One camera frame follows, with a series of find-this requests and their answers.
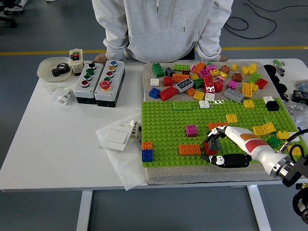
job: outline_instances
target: person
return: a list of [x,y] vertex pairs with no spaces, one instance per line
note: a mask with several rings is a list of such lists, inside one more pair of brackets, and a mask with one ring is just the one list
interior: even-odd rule
[[122,60],[170,63],[187,58],[194,47],[201,62],[224,62],[221,29],[233,0],[92,0],[98,23],[105,28],[106,53],[93,61]]

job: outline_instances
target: blue lego brick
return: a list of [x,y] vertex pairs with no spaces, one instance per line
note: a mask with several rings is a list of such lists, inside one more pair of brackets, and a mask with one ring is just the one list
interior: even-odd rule
[[238,91],[232,90],[231,88],[228,88],[223,94],[223,96],[237,103],[240,103],[244,98],[244,94],[239,93]]
[[152,88],[149,92],[149,96],[154,98],[154,99],[157,99],[158,98],[158,95],[160,93],[160,89],[157,89],[157,88]]
[[142,162],[153,162],[153,150],[152,149],[142,150]]

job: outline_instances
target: white cylinder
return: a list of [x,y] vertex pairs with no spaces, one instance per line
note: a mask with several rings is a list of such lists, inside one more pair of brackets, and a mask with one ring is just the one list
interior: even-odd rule
[[73,90],[70,88],[64,88],[64,94],[58,98],[59,103],[66,105],[69,99],[72,97]]

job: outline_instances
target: white lego brick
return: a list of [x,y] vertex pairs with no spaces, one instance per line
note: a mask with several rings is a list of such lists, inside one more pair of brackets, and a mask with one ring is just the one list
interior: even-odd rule
[[151,86],[151,87],[158,87],[158,86],[159,86],[159,79],[157,79],[157,78],[151,78],[150,86]]
[[210,104],[207,100],[199,100],[200,108],[210,108]]
[[133,127],[124,127],[119,125],[110,125],[101,146],[111,148],[118,151],[123,151],[128,140],[130,139]]
[[264,96],[263,97],[263,101],[266,104],[268,101],[274,101],[273,97],[271,96]]
[[213,94],[213,93],[205,93],[205,100],[207,100],[207,101],[214,101],[215,100],[215,94]]

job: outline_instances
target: red button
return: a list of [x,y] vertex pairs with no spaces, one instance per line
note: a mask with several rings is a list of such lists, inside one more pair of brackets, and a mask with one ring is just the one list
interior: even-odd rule
[[102,82],[100,82],[100,87],[103,90],[107,90],[110,88],[110,82],[108,80],[103,80]]

